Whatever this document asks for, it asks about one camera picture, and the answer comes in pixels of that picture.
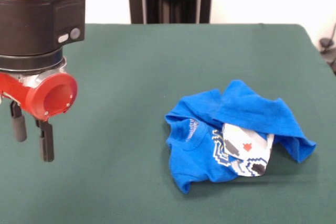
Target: blue t-shirt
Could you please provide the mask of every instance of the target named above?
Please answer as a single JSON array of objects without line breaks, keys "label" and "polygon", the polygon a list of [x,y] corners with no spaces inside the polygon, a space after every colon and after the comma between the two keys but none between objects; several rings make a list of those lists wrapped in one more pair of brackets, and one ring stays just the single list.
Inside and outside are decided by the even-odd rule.
[{"label": "blue t-shirt", "polygon": [[273,144],[280,143],[299,163],[316,147],[304,136],[281,99],[264,99],[240,80],[232,81],[223,95],[219,90],[210,90],[183,97],[165,119],[171,126],[166,141],[171,149],[171,174],[185,194],[191,182],[217,183],[238,177],[237,163],[250,176],[265,172],[260,170],[260,159],[242,162],[228,155],[222,135],[225,124],[253,130],[264,139],[267,134],[274,134]]}]

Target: red robot part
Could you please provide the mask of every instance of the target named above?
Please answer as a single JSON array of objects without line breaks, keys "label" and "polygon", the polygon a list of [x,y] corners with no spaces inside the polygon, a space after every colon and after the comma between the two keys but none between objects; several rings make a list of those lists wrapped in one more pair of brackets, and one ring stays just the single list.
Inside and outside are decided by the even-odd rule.
[{"label": "red robot part", "polygon": [[8,74],[0,73],[0,95],[16,101],[36,119],[47,121],[69,110],[77,96],[77,83],[67,73],[56,73],[36,88],[31,88]]}]

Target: green table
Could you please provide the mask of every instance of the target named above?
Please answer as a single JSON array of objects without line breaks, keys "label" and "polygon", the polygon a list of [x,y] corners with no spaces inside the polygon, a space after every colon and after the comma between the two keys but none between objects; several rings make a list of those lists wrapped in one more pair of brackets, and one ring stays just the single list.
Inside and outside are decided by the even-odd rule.
[{"label": "green table", "polygon": [[[34,120],[16,143],[0,106],[1,224],[336,223],[336,79],[302,27],[88,25],[65,54],[79,97],[51,121],[53,163],[40,160]],[[182,195],[164,115],[233,79],[284,99],[316,151],[297,164],[277,146],[264,176]]]}]

